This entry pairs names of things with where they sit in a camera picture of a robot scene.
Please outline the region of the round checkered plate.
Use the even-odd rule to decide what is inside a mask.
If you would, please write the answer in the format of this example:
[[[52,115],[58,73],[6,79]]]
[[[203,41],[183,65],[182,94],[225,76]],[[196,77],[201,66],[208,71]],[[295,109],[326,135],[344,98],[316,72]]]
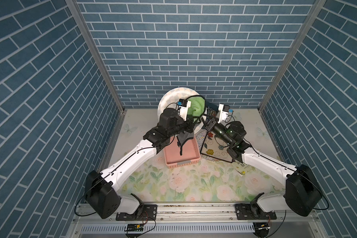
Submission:
[[[178,105],[177,102],[179,99],[187,99],[190,96],[199,95],[196,91],[185,88],[179,87],[168,91],[161,99],[158,105],[158,118],[159,118],[159,125],[165,129],[172,129],[175,126],[181,125],[184,120],[179,116],[178,113]],[[187,115],[187,119],[193,118],[196,120],[196,125],[194,127],[193,134],[197,134],[203,123],[201,122],[202,119],[205,119],[205,112],[200,117],[193,117]]]

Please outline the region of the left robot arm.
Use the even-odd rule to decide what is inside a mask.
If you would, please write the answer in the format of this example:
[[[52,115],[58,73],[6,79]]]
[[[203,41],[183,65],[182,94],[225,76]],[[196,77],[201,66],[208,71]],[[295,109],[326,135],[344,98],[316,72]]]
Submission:
[[[142,201],[136,195],[120,195],[118,190],[141,165],[170,145],[175,136],[179,137],[181,146],[193,138],[195,124],[192,116],[183,119],[178,110],[166,108],[158,124],[132,151],[103,171],[91,171],[87,175],[84,199],[102,219],[114,213],[140,216]]]

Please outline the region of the square flower plate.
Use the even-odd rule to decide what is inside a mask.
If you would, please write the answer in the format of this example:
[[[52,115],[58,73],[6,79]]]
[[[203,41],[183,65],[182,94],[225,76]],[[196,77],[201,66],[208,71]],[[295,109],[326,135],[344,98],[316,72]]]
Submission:
[[[233,159],[228,154],[229,146],[213,132],[207,132],[201,153],[224,162],[232,163]]]

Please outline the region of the green microfiber cloth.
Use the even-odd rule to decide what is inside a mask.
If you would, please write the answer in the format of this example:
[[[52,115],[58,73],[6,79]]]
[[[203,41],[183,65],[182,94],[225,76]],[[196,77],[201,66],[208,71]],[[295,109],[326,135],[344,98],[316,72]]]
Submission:
[[[193,95],[186,99],[191,102],[187,114],[193,117],[200,117],[205,110],[205,99],[200,95]]]

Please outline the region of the round colourful squiggle plate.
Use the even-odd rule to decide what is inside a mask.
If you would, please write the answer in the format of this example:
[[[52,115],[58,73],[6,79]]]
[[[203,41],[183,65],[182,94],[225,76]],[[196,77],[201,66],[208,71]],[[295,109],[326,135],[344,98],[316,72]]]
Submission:
[[[213,158],[213,157],[210,157],[210,156],[207,156],[207,155],[203,155],[201,153],[201,150],[202,150],[202,146],[203,146],[203,143],[206,139],[206,135],[207,135],[207,131],[206,130],[200,130],[197,134],[196,134],[196,140],[197,140],[197,143],[198,143],[198,148],[199,148],[199,151],[200,151],[200,156],[202,157],[202,159],[205,159],[205,160],[208,160],[208,161],[211,161],[211,162],[218,162],[219,159],[216,159],[216,158]]]

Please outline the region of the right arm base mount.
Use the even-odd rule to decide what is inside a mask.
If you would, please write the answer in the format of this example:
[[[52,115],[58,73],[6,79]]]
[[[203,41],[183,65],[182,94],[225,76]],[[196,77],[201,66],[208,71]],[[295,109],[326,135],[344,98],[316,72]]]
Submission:
[[[258,199],[264,193],[259,193],[250,203],[235,204],[235,211],[238,220],[276,220],[277,216],[274,211],[264,212],[258,206]]]

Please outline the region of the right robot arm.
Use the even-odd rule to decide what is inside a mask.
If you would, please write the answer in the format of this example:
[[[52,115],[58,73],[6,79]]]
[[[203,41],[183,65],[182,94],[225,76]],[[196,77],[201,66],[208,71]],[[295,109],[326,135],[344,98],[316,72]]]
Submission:
[[[322,199],[323,192],[308,166],[286,164],[258,152],[245,141],[247,132],[241,122],[234,121],[224,126],[212,118],[204,122],[204,127],[226,144],[231,162],[253,166],[285,187],[278,194],[259,193],[250,203],[253,217],[275,210],[291,210],[306,217]]]

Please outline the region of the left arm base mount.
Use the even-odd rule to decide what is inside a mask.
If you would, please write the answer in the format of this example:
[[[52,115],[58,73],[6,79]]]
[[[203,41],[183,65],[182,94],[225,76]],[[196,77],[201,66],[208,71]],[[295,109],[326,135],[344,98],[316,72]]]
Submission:
[[[121,198],[121,203],[116,210],[117,221],[142,221],[155,220],[157,216],[156,204],[145,204],[135,194]]]

